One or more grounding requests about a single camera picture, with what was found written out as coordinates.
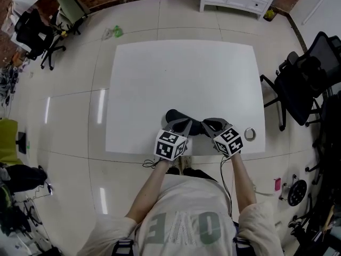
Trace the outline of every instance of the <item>white wall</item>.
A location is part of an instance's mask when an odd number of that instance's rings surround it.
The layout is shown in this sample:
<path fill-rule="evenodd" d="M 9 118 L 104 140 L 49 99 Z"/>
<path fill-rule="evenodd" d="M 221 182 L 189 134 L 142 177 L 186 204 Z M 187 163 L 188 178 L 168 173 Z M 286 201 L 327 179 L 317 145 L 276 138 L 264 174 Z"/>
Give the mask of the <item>white wall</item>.
<path fill-rule="evenodd" d="M 308 48 L 319 31 L 324 31 L 329 37 L 337 35 L 341 38 L 341 0 L 323 0 L 308 22 L 302 25 L 318 1 L 299 0 L 290 12 Z"/>

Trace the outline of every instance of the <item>metal ring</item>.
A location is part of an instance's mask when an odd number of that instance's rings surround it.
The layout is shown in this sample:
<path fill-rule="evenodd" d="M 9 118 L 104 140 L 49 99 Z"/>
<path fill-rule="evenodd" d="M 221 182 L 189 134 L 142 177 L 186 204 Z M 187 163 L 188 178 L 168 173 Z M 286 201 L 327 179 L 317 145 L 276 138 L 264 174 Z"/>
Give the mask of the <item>metal ring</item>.
<path fill-rule="evenodd" d="M 248 138 L 248 137 L 246 136 L 246 133 L 247 133 L 247 131 L 249 131 L 249 130 L 252 131 L 252 134 L 253 134 L 252 138 Z M 245 132 L 244 132 L 244 137 L 245 137 L 245 139 L 246 139 L 247 141 L 254 141 L 255 138 L 256 138 L 256 131 L 255 131 L 255 129 L 253 129 L 252 127 L 246 128 L 246 130 L 245 130 Z"/>

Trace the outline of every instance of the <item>tile floor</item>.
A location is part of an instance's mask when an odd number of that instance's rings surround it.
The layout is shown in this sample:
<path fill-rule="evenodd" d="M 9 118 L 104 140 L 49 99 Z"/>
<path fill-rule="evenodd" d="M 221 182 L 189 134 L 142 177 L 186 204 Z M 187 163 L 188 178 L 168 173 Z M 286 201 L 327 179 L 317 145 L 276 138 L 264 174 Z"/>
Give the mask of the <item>tile floor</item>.
<path fill-rule="evenodd" d="M 56 55 L 53 71 L 48 67 L 41 70 L 37 60 L 21 75 L 6 115 L 17 120 L 20 131 L 28 135 L 30 149 L 20 157 L 30 166 L 41 165 L 53 184 L 53 196 L 36 199 L 35 204 L 50 240 L 65 255 L 75 255 L 86 241 L 95 214 L 103 213 L 101 197 L 106 197 L 109 214 L 125 215 L 152 170 L 141 165 L 150 156 L 105 152 L 108 89 L 117 45 L 164 39 L 252 45 L 259 74 L 271 80 L 289 52 L 303 54 L 289 22 L 281 15 L 266 22 L 231 9 L 207 7 L 199 13 L 198 8 L 197 0 L 143 0 L 102 10 L 86 20 L 80 36 L 65 40 L 67 50 Z M 120 25 L 124 35 L 102 41 L 105 28 L 114 25 Z M 262 89 L 264 102 L 274 98 L 266 84 Z M 290 182 L 293 173 L 309 185 L 314 178 L 304 167 L 316 164 L 311 147 L 316 126 L 299 126 L 287 115 L 287 128 L 280 132 L 278 111 L 276 105 L 264 111 L 266 151 L 243 155 L 261 193 L 273 193 L 274 179 Z M 194 157 L 193 167 L 220 181 L 220 160 L 219 156 Z M 233 194 L 233 219 L 238 221 L 231 163 L 225 164 L 223 173 Z M 304 212 L 307 200 L 289 207 L 278 200 L 279 194 L 257 195 L 257 199 L 272 203 L 284 246 L 293 240 L 287 223 L 295 213 Z"/>

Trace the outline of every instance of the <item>chair armrest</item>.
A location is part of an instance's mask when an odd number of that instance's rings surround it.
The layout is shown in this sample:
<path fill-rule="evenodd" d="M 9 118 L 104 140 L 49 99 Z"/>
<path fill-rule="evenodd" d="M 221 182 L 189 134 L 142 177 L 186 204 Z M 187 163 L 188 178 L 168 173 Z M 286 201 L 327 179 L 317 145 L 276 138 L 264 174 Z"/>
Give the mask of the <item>chair armrest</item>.
<path fill-rule="evenodd" d="M 295 51 L 290 52 L 287 59 L 279 66 L 279 70 L 282 71 L 287 65 L 293 66 L 298 58 L 299 56 Z"/>

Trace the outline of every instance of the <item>shoe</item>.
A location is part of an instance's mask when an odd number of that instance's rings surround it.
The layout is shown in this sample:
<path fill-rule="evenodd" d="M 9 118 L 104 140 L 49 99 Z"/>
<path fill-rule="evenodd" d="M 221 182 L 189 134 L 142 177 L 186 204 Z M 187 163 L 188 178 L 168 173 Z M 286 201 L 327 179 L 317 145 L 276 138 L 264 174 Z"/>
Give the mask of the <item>shoe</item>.
<path fill-rule="evenodd" d="M 192 157 L 190 156 L 181 156 L 181 171 L 192 168 Z"/>
<path fill-rule="evenodd" d="M 178 168 L 180 170 L 180 157 L 177 157 L 175 160 L 173 160 L 173 162 L 170 163 L 169 167 L 175 167 Z"/>

